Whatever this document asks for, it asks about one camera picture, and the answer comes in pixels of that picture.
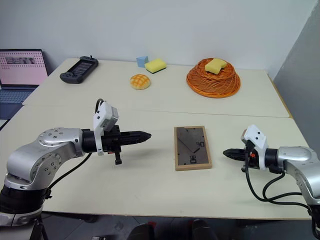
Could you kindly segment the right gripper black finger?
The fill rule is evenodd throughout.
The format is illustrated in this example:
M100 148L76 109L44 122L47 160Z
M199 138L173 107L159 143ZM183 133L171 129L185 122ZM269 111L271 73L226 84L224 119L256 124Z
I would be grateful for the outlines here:
M244 153L223 153L224 156L236 161L245 161Z
M229 148L223 151L224 155L244 155L245 149L243 148Z

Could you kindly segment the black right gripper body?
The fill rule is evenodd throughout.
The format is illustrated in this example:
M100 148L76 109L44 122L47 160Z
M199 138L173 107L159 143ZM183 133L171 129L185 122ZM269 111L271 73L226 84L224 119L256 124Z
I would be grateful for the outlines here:
M243 173L246 172L246 150L241 149L242 152L242 161L243 161L243 166L241 168L241 171ZM259 154L256 149L253 149L249 154L248 154L248 168L250 169L260 169L259 166Z

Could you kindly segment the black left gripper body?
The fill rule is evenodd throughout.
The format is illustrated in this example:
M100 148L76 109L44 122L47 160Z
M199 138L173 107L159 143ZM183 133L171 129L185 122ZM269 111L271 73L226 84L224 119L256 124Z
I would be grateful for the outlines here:
M104 153L115 154L115 164L122 164L120 157L121 145L120 145L120 128L118 125L114 125L110 131L103 131L101 137L102 149Z

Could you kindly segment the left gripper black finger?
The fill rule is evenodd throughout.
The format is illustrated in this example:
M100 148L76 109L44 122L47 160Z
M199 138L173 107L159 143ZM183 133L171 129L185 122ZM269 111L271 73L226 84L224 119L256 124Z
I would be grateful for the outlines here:
M122 131L120 133L121 137L124 138L137 138L137 139L149 139L151 134L144 131Z
M149 137L140 137L140 136L122 137L120 140L120 145L121 146L135 145L135 144L143 143L148 139Z

